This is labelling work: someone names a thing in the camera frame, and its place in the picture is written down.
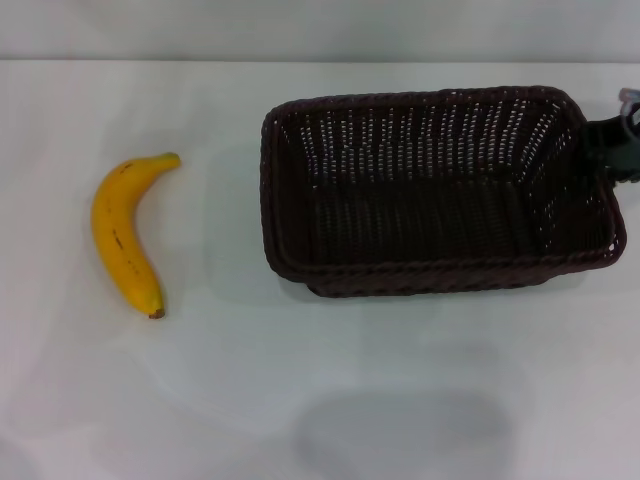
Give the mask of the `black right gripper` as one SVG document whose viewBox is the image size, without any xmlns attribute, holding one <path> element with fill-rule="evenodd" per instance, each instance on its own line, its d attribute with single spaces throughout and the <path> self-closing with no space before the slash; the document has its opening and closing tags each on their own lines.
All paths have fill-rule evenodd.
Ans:
<svg viewBox="0 0 640 480">
<path fill-rule="evenodd" d="M 582 151 L 587 164 L 610 181 L 639 182 L 639 122 L 633 114 L 586 123 Z"/>
</svg>

